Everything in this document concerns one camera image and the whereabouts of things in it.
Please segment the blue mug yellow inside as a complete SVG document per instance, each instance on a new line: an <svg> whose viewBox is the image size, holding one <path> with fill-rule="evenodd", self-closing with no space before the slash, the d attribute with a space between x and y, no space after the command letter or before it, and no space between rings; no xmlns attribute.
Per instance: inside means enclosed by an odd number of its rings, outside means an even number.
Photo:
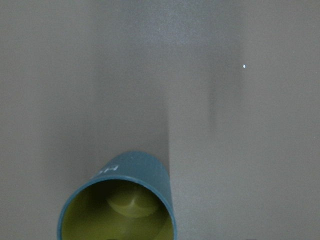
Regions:
<svg viewBox="0 0 320 240"><path fill-rule="evenodd" d="M110 160L65 202L59 240L175 240L178 237L166 167L142 151Z"/></svg>

